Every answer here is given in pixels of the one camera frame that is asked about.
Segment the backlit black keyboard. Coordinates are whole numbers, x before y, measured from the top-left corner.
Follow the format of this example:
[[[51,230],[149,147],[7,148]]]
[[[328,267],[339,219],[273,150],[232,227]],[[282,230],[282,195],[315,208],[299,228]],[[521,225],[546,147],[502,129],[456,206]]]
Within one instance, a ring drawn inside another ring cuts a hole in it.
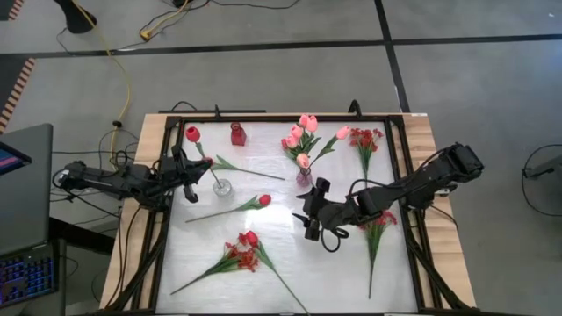
[[[0,309],[57,292],[58,254],[48,243],[0,255]]]

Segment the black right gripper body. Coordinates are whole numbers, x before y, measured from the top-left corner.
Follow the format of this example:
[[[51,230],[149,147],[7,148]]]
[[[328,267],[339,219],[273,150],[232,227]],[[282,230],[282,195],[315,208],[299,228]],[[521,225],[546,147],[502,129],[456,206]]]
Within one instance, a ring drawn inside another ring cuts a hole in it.
[[[330,181],[318,177],[313,186],[314,194],[305,199],[305,215],[308,225],[305,226],[305,238],[318,241],[321,238],[321,229],[328,230],[337,238],[347,239],[349,233],[343,229],[344,209],[346,204],[329,201],[325,195],[329,192]]]

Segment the grey laptop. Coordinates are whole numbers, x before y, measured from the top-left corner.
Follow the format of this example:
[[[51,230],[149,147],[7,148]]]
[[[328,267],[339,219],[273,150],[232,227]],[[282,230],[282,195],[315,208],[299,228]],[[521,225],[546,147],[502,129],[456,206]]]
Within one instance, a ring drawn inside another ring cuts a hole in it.
[[[0,255],[47,241],[53,127],[27,127],[0,141],[30,156],[32,163],[0,176]]]

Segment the red small-blossom flower bunch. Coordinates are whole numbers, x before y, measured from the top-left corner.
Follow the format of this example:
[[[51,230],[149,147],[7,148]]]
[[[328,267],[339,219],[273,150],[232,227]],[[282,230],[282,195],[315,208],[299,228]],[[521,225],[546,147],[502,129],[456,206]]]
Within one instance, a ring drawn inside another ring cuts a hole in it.
[[[245,233],[240,233],[238,235],[237,242],[226,242],[223,248],[223,254],[221,258],[209,269],[204,271],[201,275],[195,277],[189,283],[179,287],[178,289],[171,292],[171,295],[180,292],[186,287],[202,280],[208,276],[220,273],[233,272],[240,269],[247,269],[252,272],[256,270],[258,265],[258,259],[254,254],[254,251],[250,247]]]
[[[355,127],[350,130],[349,136],[349,144],[357,151],[363,171],[364,187],[367,188],[371,157],[378,151],[378,141],[385,135],[378,128],[361,129]]]
[[[372,293],[372,281],[375,261],[377,258],[378,247],[384,234],[385,230],[389,226],[394,226],[398,224],[396,217],[388,210],[382,211],[380,217],[374,219],[373,221],[361,225],[359,228],[363,232],[364,237],[367,242],[367,249],[369,255],[369,286],[368,286],[368,298],[371,298]]]

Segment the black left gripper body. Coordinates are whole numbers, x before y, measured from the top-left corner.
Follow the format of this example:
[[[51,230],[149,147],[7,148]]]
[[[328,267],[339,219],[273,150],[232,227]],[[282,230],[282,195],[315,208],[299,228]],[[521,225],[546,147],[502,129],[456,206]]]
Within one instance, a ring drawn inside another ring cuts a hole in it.
[[[193,185],[198,183],[195,178],[193,163],[187,158],[184,150],[175,145],[171,148],[173,162],[175,163],[176,173],[174,178],[184,186],[184,196],[191,203],[198,202],[198,195],[193,189]]]

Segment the grey stand foot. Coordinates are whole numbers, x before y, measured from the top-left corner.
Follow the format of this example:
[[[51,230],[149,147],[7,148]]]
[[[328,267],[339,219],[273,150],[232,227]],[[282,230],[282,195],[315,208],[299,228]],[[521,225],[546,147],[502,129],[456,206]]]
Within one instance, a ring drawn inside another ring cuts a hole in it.
[[[523,170],[523,176],[531,179],[537,179],[546,174],[555,174],[562,179],[562,155],[556,156],[534,168]]]

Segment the black orange-striped floor mat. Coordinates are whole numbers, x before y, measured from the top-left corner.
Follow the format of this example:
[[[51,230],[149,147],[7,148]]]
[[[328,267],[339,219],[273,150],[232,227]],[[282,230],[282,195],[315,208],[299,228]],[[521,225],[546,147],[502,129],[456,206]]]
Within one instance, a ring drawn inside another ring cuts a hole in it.
[[[6,131],[35,65],[34,58],[0,57],[0,134]]]
[[[22,10],[25,0],[0,0],[0,21],[13,21]]]

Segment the black stand base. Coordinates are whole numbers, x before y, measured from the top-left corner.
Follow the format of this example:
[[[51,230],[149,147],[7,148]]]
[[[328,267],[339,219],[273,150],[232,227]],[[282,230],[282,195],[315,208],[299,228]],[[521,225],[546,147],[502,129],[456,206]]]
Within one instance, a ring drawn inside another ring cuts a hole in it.
[[[97,25],[97,19],[75,0],[54,0],[66,19],[67,29],[73,34],[90,32]]]

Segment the clear glass vase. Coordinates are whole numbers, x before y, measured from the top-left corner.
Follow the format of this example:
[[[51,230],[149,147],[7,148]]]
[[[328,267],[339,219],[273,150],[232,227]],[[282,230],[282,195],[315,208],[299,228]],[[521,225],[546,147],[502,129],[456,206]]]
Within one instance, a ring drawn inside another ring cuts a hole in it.
[[[232,193],[233,187],[227,179],[219,179],[213,184],[213,191],[218,197],[224,198]]]

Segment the black desk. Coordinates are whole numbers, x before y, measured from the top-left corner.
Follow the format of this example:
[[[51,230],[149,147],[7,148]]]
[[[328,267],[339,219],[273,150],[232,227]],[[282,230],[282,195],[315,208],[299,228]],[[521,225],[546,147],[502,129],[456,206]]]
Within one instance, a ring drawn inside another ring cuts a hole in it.
[[[96,233],[68,222],[50,218],[48,224],[49,239],[62,239],[69,245],[83,248],[102,255],[111,255],[115,239]]]

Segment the red glass vase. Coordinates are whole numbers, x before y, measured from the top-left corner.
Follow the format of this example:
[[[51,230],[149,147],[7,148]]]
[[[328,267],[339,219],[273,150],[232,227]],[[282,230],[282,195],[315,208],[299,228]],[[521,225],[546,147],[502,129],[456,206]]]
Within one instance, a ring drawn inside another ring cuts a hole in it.
[[[231,127],[231,143],[234,146],[243,147],[246,143],[247,134],[245,133],[244,129],[241,127],[241,124],[239,122],[233,122],[230,127]]]

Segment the lit monitor screen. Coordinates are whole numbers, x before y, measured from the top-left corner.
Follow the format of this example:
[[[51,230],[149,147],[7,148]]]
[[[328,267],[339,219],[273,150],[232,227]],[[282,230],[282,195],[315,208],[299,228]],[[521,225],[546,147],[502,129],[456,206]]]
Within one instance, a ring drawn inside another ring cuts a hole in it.
[[[32,163],[32,158],[0,141],[0,176]]]

